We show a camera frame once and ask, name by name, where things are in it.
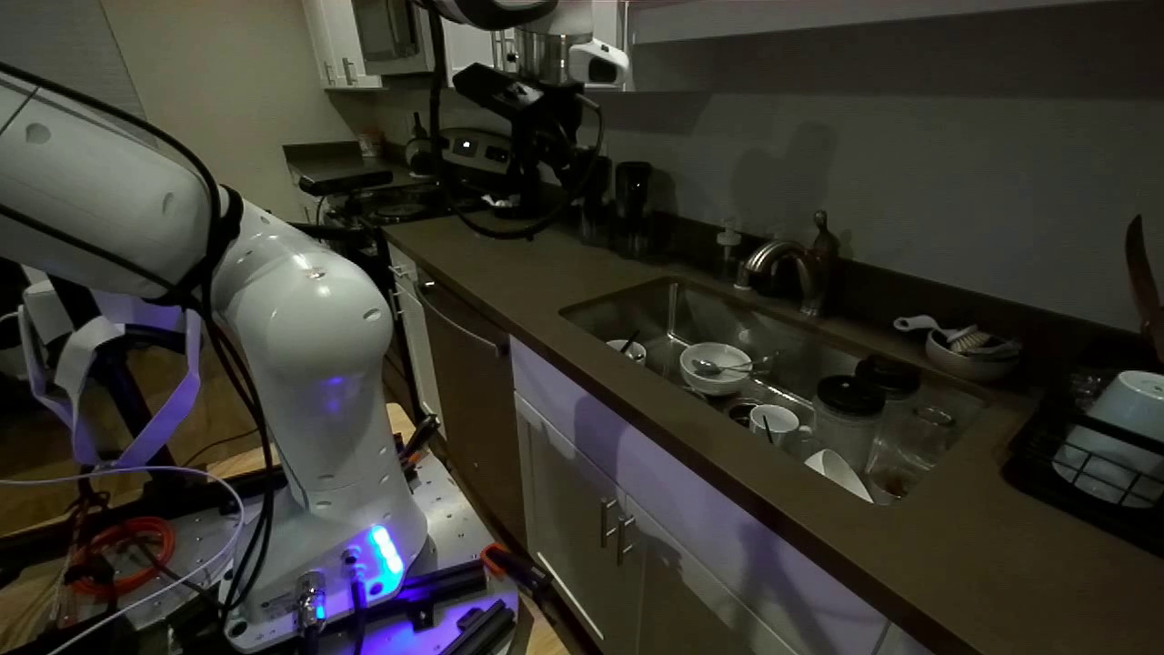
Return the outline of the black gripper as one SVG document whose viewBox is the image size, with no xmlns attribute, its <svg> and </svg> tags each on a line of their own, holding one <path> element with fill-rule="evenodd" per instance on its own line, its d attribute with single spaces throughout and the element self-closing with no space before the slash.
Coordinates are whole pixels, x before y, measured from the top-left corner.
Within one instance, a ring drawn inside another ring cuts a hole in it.
<svg viewBox="0 0 1164 655">
<path fill-rule="evenodd" d="M 450 85 L 457 96 L 510 122 L 555 128 L 564 134 L 575 134 L 581 122 L 581 100 L 569 87 L 541 87 L 480 63 L 457 70 Z"/>
</svg>

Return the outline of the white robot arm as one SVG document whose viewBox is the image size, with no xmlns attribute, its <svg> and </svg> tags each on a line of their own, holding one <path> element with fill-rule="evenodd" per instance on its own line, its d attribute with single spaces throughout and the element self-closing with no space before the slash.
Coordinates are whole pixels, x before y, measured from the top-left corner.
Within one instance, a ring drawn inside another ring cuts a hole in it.
<svg viewBox="0 0 1164 655">
<path fill-rule="evenodd" d="M 0 77 L 3 256 L 90 290 L 199 307 L 254 382 L 289 501 L 270 565 L 346 541 L 407 565 L 424 520 L 384 426 L 392 309 L 339 250 L 213 182 L 139 116 L 32 77 Z"/>
</svg>

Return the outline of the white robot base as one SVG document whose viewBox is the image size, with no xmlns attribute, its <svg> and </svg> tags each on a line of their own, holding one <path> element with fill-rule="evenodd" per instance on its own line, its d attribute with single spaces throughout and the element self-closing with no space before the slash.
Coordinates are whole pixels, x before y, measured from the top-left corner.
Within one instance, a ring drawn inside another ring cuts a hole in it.
<svg viewBox="0 0 1164 655">
<path fill-rule="evenodd" d="M 244 655 L 287 645 L 353 614 L 353 589 L 368 604 L 387 601 L 424 550 L 424 516 L 409 491 L 387 491 L 346 510 L 303 510 L 277 496 L 271 533 L 258 581 L 226 618 L 226 639 Z"/>
</svg>

